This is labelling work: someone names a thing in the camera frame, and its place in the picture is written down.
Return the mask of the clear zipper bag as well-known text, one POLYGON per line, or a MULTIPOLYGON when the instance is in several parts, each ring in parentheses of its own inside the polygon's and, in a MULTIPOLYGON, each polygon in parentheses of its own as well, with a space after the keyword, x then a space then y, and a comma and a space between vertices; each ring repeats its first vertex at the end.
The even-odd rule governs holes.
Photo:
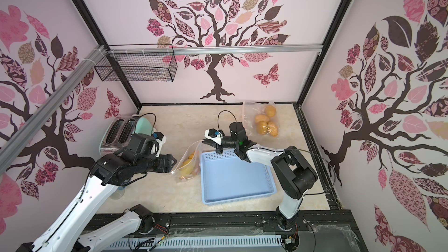
POLYGON ((251 137, 277 138, 280 133, 275 103, 245 101, 243 103, 243 126, 251 137))
POLYGON ((200 173, 200 157, 203 152, 202 141, 196 141, 185 151, 184 155, 171 171, 175 181, 186 182, 200 173))

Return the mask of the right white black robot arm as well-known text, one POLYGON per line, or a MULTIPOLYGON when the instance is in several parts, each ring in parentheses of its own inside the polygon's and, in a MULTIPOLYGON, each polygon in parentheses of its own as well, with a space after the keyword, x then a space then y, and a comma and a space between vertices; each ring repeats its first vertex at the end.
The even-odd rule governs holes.
POLYGON ((279 182, 283 198, 275 211, 277 226, 282 231, 297 229, 302 218, 299 208, 318 180, 315 169, 297 147, 269 149, 251 141, 241 122, 229 128, 229 136, 221 129, 205 131, 202 144, 214 151, 200 159, 203 203, 269 197, 279 182))

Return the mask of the yellow green potato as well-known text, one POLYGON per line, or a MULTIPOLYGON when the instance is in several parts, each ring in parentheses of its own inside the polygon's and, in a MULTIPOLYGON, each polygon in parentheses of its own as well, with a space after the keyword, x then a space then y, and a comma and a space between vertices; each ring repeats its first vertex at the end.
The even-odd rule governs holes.
POLYGON ((179 176, 181 180, 188 179, 191 176, 191 173, 194 170, 194 163, 192 163, 191 161, 192 160, 186 159, 181 165, 181 168, 179 170, 179 176))

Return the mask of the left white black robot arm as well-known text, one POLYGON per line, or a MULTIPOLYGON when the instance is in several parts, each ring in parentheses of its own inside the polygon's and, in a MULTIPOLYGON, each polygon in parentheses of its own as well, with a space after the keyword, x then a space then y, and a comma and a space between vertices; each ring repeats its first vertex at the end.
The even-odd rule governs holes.
POLYGON ((110 244, 135 233, 147 234, 155 225, 153 213, 139 204, 116 220, 87 234, 84 229, 103 203, 120 187, 137 181, 134 175, 170 173, 177 161, 162 155, 166 137, 133 134, 127 146, 107 154, 92 166, 86 182, 57 220, 34 242, 23 243, 19 252, 101 252, 110 244))

